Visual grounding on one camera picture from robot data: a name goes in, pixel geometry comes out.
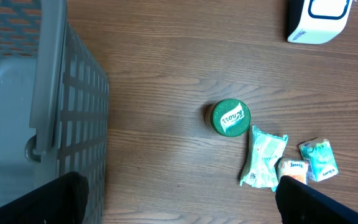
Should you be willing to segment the orange tissue pack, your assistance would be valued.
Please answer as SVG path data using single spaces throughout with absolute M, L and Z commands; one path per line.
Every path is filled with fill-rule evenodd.
M 290 176 L 306 185 L 308 183 L 308 167 L 309 164 L 303 160 L 283 157 L 278 163 L 278 180 L 283 176 Z

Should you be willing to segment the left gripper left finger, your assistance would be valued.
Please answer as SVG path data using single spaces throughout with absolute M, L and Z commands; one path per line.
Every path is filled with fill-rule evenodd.
M 89 183 L 69 172 L 0 207 L 0 223 L 82 223 Z

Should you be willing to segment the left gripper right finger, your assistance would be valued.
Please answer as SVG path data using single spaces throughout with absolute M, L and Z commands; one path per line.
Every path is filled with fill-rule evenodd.
M 283 224 L 358 224 L 358 212 L 287 175 L 275 199 Z

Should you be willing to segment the green capped plastic bottle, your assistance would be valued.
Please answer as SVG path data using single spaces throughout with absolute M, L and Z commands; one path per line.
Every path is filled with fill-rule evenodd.
M 228 98 L 206 107 L 204 121 L 214 133 L 225 137 L 237 137 L 248 131 L 251 113 L 241 100 Z

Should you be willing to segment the teal tissue pack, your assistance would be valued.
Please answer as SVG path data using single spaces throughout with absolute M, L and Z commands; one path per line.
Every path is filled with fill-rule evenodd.
M 300 143 L 298 148 L 302 159 L 309 164 L 307 176 L 310 180 L 321 182 L 338 175 L 339 169 L 328 139 L 315 138 Z

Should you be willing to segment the long teal wipes pack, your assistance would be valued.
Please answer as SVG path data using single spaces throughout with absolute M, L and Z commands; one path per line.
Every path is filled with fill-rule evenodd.
M 250 131 L 249 152 L 239 185 L 271 188 L 275 192 L 279 182 L 275 165 L 283 156 L 287 142 L 288 135 L 275 136 L 253 125 Z

